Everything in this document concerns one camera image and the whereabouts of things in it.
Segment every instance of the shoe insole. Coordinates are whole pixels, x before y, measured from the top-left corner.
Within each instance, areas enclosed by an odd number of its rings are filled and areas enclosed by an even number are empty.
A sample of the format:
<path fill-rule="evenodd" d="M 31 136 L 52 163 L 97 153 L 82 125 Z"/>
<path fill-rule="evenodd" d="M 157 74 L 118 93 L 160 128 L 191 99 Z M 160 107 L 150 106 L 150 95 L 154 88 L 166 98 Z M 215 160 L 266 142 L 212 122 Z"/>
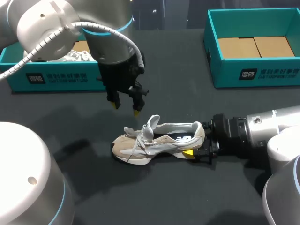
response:
<path fill-rule="evenodd" d="M 168 135 L 170 138 L 172 138 L 176 141 L 188 141 L 194 137 L 193 133 L 173 133 L 173 134 L 156 134 L 156 133 L 154 133 L 153 139 L 159 138 L 164 135 Z"/>

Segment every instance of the teal cardboard box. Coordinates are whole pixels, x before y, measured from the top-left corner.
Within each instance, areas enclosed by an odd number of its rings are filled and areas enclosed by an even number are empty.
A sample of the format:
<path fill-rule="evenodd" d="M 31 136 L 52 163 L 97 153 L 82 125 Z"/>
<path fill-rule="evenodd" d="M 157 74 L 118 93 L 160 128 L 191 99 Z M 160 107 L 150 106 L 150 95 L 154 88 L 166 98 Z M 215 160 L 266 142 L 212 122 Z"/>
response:
<path fill-rule="evenodd" d="M 4 72 L 23 59 L 21 45 L 5 48 L 0 56 L 0 71 Z M 7 81 L 14 92 L 31 91 L 103 91 L 96 61 L 30 62 Z"/>
<path fill-rule="evenodd" d="M 297 8 L 209 10 L 204 45 L 216 88 L 300 85 Z"/>

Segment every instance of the sneaker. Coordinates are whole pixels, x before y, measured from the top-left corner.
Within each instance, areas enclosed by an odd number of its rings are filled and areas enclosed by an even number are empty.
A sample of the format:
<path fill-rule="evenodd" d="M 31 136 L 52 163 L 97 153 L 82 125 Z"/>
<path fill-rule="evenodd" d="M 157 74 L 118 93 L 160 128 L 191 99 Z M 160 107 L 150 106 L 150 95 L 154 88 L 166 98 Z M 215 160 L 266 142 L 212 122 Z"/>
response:
<path fill-rule="evenodd" d="M 125 127 L 125 134 L 112 143 L 113 154 L 124 162 L 145 165 L 162 152 L 177 158 L 191 158 L 183 152 L 202 146 L 205 133 L 200 122 L 161 125 L 158 122 L 159 115 L 154 115 L 142 130 Z"/>

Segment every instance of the black table surface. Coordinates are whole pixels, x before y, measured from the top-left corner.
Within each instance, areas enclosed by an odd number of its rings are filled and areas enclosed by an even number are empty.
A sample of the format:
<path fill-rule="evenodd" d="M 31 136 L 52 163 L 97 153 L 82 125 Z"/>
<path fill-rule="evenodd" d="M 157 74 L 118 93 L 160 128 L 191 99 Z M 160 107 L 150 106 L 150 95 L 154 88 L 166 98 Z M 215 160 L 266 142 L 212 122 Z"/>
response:
<path fill-rule="evenodd" d="M 114 160 L 110 143 L 124 126 L 139 129 L 154 114 L 162 123 L 245 116 L 298 105 L 299 89 L 215 89 L 203 30 L 135 37 L 146 56 L 139 82 L 150 90 L 137 119 L 127 96 L 114 110 L 104 93 L 12 94 L 4 81 L 1 121 L 29 127 L 55 156 L 75 152 L 58 161 L 73 191 L 75 225 L 267 225 L 260 196 L 267 178 L 248 160 L 222 156 L 207 165 L 163 156 L 134 166 Z"/>

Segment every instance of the yellow fingertip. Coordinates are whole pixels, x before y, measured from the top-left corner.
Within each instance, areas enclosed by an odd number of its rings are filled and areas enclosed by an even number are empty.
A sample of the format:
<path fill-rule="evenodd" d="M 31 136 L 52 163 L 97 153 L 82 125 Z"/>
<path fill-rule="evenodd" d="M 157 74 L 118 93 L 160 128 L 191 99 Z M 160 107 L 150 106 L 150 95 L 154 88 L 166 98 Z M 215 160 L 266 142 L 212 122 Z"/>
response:
<path fill-rule="evenodd" d="M 137 111 L 137 110 L 133 110 L 134 114 L 135 114 L 135 117 L 137 117 L 140 113 L 140 111 Z"/>
<path fill-rule="evenodd" d="M 182 154 L 186 157 L 186 158 L 195 158 L 194 157 L 194 150 L 193 149 L 188 149 L 182 152 Z"/>
<path fill-rule="evenodd" d="M 110 103 L 113 105 L 114 109 L 117 109 L 116 104 L 114 102 L 110 102 Z"/>

